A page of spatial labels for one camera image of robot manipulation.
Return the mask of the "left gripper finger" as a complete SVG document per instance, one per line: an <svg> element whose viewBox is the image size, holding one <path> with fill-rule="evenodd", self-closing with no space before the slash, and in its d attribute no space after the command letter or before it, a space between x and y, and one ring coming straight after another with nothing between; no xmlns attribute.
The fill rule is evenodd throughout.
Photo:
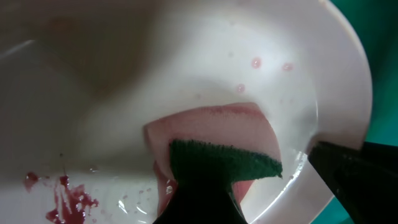
<svg viewBox="0 0 398 224"><path fill-rule="evenodd" d="M232 183L179 182L154 224L247 224Z"/></svg>

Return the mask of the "white plate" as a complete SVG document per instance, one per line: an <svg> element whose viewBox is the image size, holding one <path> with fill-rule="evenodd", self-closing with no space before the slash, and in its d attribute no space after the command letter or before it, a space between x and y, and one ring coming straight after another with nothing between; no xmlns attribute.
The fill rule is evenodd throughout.
<svg viewBox="0 0 398 224"><path fill-rule="evenodd" d="M364 48L330 1L1 1L1 222L66 212L151 223L143 126L199 106L252 101L277 136L282 177L255 181L249 223L310 223L332 193L311 140L362 145L371 116Z"/></svg>

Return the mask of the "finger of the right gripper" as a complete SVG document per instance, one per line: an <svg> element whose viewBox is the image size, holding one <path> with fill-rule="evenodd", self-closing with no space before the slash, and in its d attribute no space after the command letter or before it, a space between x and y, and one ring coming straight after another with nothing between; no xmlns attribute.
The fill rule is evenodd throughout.
<svg viewBox="0 0 398 224"><path fill-rule="evenodd" d="M316 143L308 160L354 223L397 223L397 147Z"/></svg>

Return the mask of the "green sponge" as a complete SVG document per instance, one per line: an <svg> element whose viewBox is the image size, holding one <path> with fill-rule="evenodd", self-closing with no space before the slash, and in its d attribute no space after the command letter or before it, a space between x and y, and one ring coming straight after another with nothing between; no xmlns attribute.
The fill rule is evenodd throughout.
<svg viewBox="0 0 398 224"><path fill-rule="evenodd" d="M255 103L205 106L154 120L143 128L154 156L159 216L177 183L232 183L240 208L257 179L282 177L275 132Z"/></svg>

